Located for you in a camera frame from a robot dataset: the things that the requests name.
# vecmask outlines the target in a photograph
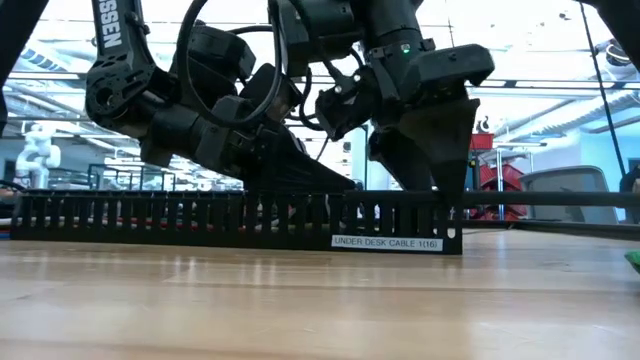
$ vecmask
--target wooden table surface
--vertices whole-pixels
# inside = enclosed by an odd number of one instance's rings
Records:
[[[640,243],[462,257],[0,242],[0,359],[634,359]]]

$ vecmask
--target white label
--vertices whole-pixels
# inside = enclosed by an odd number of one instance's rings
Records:
[[[105,49],[122,45],[118,2],[116,0],[100,0],[99,10],[100,18],[96,21],[99,21],[102,27],[102,45]]]
[[[402,250],[402,251],[442,251],[442,239],[413,239],[333,235],[332,247],[351,249]]]

